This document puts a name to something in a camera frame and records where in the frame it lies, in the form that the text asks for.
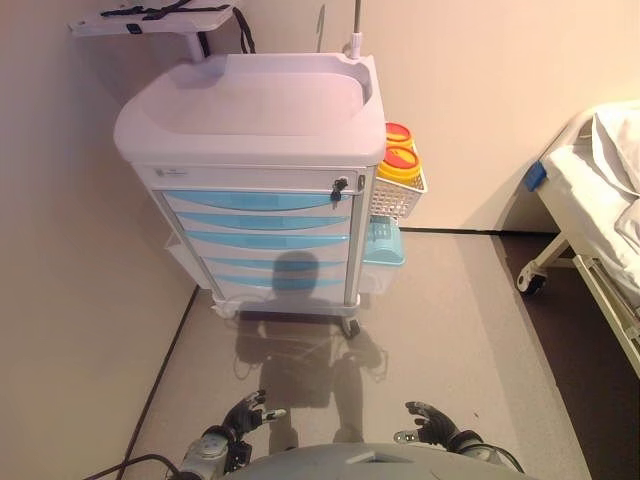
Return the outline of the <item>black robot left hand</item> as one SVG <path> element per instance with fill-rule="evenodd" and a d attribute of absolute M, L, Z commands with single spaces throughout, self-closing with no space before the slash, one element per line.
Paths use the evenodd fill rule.
<path fill-rule="evenodd" d="M 222 426 L 229 434 L 231 442 L 239 442 L 243 437 L 266 423 L 285 417 L 283 408 L 267 409 L 266 391 L 257 390 L 242 398 L 226 414 Z"/>

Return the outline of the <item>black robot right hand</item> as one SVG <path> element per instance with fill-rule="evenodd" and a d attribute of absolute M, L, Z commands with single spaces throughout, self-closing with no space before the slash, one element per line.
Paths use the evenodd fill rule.
<path fill-rule="evenodd" d="M 414 415 L 417 426 L 413 430 L 398 431 L 393 440 L 398 444 L 425 443 L 447 448 L 450 441 L 459 433 L 455 423 L 442 411 L 420 401 L 405 403 L 407 411 Z"/>

